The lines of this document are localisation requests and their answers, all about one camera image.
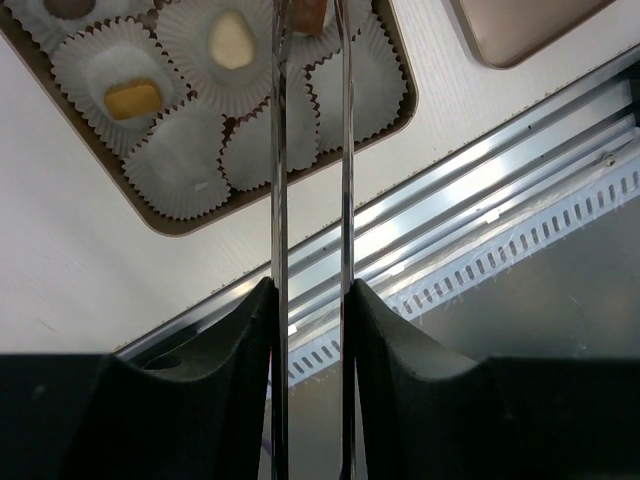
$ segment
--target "white paper cup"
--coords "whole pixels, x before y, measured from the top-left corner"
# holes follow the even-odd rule
[[[400,62],[382,24],[372,14],[351,44],[353,139],[361,142],[393,124],[407,91]],[[320,152],[342,147],[342,54],[311,72],[311,87],[320,111]]]
[[[234,70],[216,63],[208,49],[214,21],[229,9],[244,17],[256,47],[254,60]],[[224,115],[242,117],[271,90],[272,11],[271,0],[183,0],[160,10],[156,33],[198,98]]]
[[[229,197],[220,171],[223,116],[191,100],[163,114],[124,160],[125,175],[161,215],[197,218]]]
[[[163,108],[186,99],[188,92],[149,32],[131,18],[70,37],[55,51],[51,62],[61,90],[120,158],[144,137],[157,113],[114,120],[103,100],[109,88],[141,78],[152,80]]]
[[[310,167],[318,154],[318,120],[304,72],[287,78],[287,170]],[[255,116],[241,120],[222,152],[222,168],[232,187],[251,190],[271,179],[271,99]]]
[[[80,18],[58,18],[47,10],[45,0],[4,0],[11,15],[28,31],[40,50],[50,55],[71,33],[116,17],[136,16],[153,8],[153,0],[94,0],[93,8]]]
[[[355,36],[371,15],[371,0],[345,0],[349,7],[349,26]],[[290,61],[300,66],[314,65],[340,50],[338,21],[333,0],[328,0],[325,26],[322,35],[315,37],[294,33],[291,42]]]

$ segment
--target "white table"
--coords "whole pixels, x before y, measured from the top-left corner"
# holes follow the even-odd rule
[[[519,67],[492,70],[448,1],[396,2],[419,106],[356,156],[358,203],[640,43],[640,2],[618,0]],[[192,235],[155,233],[2,40],[0,64],[0,351],[113,350],[268,260],[268,199]],[[339,186],[335,165],[290,189],[291,245],[338,218]]]

